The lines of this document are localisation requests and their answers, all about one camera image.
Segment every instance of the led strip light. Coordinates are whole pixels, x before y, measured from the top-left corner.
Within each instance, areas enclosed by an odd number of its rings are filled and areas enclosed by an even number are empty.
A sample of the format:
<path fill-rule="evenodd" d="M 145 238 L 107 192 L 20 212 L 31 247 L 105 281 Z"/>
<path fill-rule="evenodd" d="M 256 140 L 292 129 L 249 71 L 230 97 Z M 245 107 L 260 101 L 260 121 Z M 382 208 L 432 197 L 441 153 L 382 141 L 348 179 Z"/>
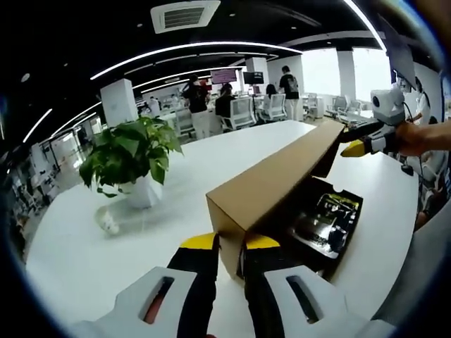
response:
<path fill-rule="evenodd" d="M 167 80 L 170 79 L 171 77 L 177 77 L 177 76 L 182 76 L 182 75 L 188 75 L 188 74 L 195 74 L 195 73 L 200 73 L 200 72 L 208 72 L 211 70 L 221 70 L 221 69 L 238 69 L 238 68 L 244 68 L 243 66 L 233 66 L 233 67 L 216 67 L 216 68 L 205 68 L 205 69 L 198 69 L 198 70 L 191 70 L 189 72 L 184 72 L 184 73 L 180 73 L 180 74 L 174 74 L 174 75 L 169 75 L 169 76 L 165 76 L 165 77 L 160 77 L 159 79 L 156 80 L 152 80 L 152 81 L 148 81 L 142 84 L 139 84 L 137 86 L 134 86 L 133 89 L 137 89 L 146 85 L 150 85 L 151 83 L 154 82 L 158 82 L 158 81 L 162 81 L 162 80 Z"/>
<path fill-rule="evenodd" d="M 105 75 L 108 72 L 111 72 L 112 70 L 114 70 L 116 68 L 119 68 L 119 67 L 126 65 L 128 63 L 131 63 L 133 61 L 140 60 L 141 58 L 146 58 L 148 56 L 165 53 L 167 51 L 176 51 L 178 49 L 186 49 L 186 48 L 202 47 L 202 46 L 252 46 L 252 47 L 279 49 L 279 50 L 283 50 L 283 51 L 291 51 L 292 53 L 296 53 L 296 54 L 302 54 L 302 52 L 297 49 L 284 47 L 284 46 L 276 46 L 274 44 L 261 44 L 258 42 L 241 42 L 241 41 L 196 42 L 194 44 L 181 44 L 179 46 L 172 46 L 172 47 L 168 47 L 168 48 L 157 49 L 156 51 L 150 51 L 148 53 L 144 53 L 144 54 L 135 56 L 133 58 L 129 58 L 128 60 L 117 63 L 117 64 L 111 66 L 110 68 L 107 68 L 107 69 L 101 71 L 100 73 L 97 73 L 96 75 L 91 77 L 91 80 L 95 80 L 98 77 L 101 77 L 102 75 Z"/>
<path fill-rule="evenodd" d="M 377 33 L 374 26 L 370 23 L 368 18 L 365 16 L 364 12 L 352 1 L 352 0 L 343 0 L 362 20 L 362 22 L 365 24 L 365 26 L 370 30 L 371 33 L 373 33 L 374 39 L 378 42 L 379 46 L 382 48 L 384 52 L 387 52 L 387 47 L 385 47 L 385 44 L 383 43 L 381 37 Z"/>
<path fill-rule="evenodd" d="M 211 77 L 211 75 L 201 76 L 201 77 L 199 77 L 199 79 L 207 79 L 207 78 L 209 78 L 209 77 Z M 171 83 L 166 83 L 165 85 L 163 84 L 163 85 L 158 86 L 158 87 L 154 87 L 154 88 L 150 88 L 150 89 L 143 90 L 143 91 L 141 92 L 141 94 L 147 93 L 147 92 L 152 92 L 152 91 L 154 91 L 154 90 L 157 90 L 157 89 L 160 89 L 160 88 L 164 88 L 164 87 L 170 87 L 170 86 L 172 86 L 172 85 L 178 85 L 178 84 L 180 84 L 180 83 L 184 83 L 184 82 L 188 82 L 188 81 L 189 81 L 189 80 L 180 80 L 180 81 L 175 81 L 175 82 L 171 82 Z"/>
<path fill-rule="evenodd" d="M 83 115 L 84 113 L 86 113 L 87 111 L 90 111 L 91 109 L 93 109 L 94 107 L 97 107 L 99 104 L 101 104 L 100 102 L 97 102 L 95 105 L 90 106 L 88 109 L 82 111 L 80 114 L 78 114 L 77 116 L 75 116 L 74 118 L 71 118 L 68 122 L 64 123 L 59 129 L 57 129 L 57 131 L 55 131 L 50 138 L 52 138 L 53 136 L 55 136 L 56 134 L 58 134 L 65 126 L 67 126 L 69 123 L 73 122 L 74 120 L 77 120 L 77 118 L 79 118 L 81 115 Z"/>
<path fill-rule="evenodd" d="M 31 128 L 31 130 L 28 132 L 27 136 L 25 136 L 25 138 L 23 139 L 23 143 L 26 143 L 26 141 L 30 138 L 31 134 L 35 131 L 35 129 L 37 128 L 37 126 L 43 121 L 43 119 L 45 119 L 52 111 L 53 109 L 50 108 L 43 116 L 41 116 L 41 118 L 36 122 L 35 125 L 33 125 L 33 128 Z"/>

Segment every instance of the potted plant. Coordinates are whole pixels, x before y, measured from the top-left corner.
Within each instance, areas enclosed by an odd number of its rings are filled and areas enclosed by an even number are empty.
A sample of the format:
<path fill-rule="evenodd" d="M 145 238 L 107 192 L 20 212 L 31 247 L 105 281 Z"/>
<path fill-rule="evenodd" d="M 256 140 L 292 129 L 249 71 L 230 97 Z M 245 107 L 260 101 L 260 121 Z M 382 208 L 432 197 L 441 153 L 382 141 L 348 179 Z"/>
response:
<path fill-rule="evenodd" d="M 149 207 L 161 198 L 171 151 L 182 153 L 175 131 L 158 118 L 141 117 L 95 135 L 80 176 L 89 188 L 95 179 L 97 192 L 107 197 L 117 194 L 104 186 L 127 194 L 134 207 Z"/>

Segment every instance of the ceiling vent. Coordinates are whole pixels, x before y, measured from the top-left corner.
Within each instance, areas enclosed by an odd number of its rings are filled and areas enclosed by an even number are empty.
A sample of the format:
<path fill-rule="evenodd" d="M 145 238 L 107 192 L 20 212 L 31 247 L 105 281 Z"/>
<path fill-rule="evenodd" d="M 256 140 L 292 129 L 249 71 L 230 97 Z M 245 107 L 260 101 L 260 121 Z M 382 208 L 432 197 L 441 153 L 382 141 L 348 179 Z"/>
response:
<path fill-rule="evenodd" d="M 155 33 L 206 27 L 220 1 L 185 1 L 154 7 L 150 10 Z"/>

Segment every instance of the cable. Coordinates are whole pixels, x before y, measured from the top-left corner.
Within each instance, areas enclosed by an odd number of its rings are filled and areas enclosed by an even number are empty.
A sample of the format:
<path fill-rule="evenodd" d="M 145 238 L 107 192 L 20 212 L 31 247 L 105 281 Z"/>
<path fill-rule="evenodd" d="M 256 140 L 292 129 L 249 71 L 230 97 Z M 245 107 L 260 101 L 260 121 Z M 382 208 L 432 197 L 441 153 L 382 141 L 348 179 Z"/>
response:
<path fill-rule="evenodd" d="M 409 111 L 410 120 L 413 120 L 414 118 L 412 117 L 412 113 L 410 112 L 409 106 L 405 102 L 403 102 L 403 104 L 406 106 L 407 110 Z M 419 190 L 418 190 L 418 205 L 420 206 L 421 205 L 421 193 L 422 193 L 423 187 L 424 187 L 424 174 L 423 174 L 423 163 L 421 162 L 421 155 L 418 156 L 418 159 L 420 161 L 420 170 L 421 170 L 421 180 L 420 180 L 420 185 L 419 185 Z M 419 215 L 419 212 L 416 215 L 415 223 L 418 219 L 418 215 Z"/>

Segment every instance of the brown cardboard box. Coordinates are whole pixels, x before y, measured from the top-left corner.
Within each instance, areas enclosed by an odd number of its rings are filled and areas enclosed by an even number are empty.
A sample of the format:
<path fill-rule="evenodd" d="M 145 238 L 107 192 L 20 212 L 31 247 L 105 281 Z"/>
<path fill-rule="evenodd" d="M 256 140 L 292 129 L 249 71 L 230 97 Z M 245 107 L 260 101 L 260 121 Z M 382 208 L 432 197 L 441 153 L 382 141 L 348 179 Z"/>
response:
<path fill-rule="evenodd" d="M 221 236 L 221 259 L 232 278 L 236 278 L 246 233 L 306 177 L 327 176 L 343 128 L 326 121 L 206 195 L 211 223 Z"/>

